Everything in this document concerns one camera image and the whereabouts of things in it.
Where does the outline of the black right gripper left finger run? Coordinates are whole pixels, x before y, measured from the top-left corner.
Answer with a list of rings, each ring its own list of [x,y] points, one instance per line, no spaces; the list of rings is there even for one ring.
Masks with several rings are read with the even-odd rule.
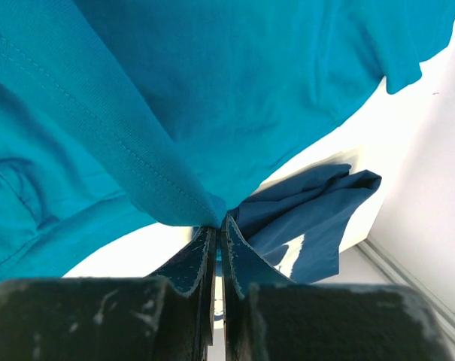
[[[0,360],[204,360],[216,236],[198,229],[144,278],[0,283]]]

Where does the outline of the teal blue t shirt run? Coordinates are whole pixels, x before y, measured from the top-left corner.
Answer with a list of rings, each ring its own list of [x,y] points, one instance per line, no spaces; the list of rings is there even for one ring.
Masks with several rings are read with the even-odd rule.
[[[217,226],[450,42],[455,1],[0,1],[0,282]]]

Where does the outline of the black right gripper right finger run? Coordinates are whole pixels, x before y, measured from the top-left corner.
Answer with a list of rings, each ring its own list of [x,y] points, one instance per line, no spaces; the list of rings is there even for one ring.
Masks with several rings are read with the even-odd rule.
[[[297,284],[243,238],[220,230],[229,360],[449,360],[441,328],[410,287]]]

